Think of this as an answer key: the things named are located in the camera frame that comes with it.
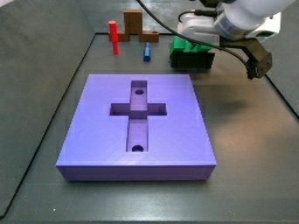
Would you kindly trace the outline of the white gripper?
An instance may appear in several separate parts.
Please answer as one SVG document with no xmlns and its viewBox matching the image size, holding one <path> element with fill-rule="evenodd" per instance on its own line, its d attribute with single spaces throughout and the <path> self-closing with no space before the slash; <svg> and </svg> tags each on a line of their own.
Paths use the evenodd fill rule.
<svg viewBox="0 0 299 224">
<path fill-rule="evenodd" d="M 256 38 L 258 42 L 271 39 L 280 32 L 280 21 L 281 14 L 276 13 L 245 35 L 245 38 Z M 212 17 L 194 16 L 192 13 L 184 14 L 177 24 L 177 32 L 197 41 L 214 45 L 220 43 L 220 35 L 216 33 Z"/>
</svg>

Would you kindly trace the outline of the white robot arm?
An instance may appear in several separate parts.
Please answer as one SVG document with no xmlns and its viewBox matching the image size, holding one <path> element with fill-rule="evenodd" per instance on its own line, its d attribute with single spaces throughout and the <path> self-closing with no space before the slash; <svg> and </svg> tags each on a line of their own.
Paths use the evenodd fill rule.
<svg viewBox="0 0 299 224">
<path fill-rule="evenodd" d="M 177 32 L 197 41 L 217 43 L 256 38 L 260 42 L 280 32 L 281 11 L 296 0 L 218 0 L 214 17 L 181 16 Z"/>
</svg>

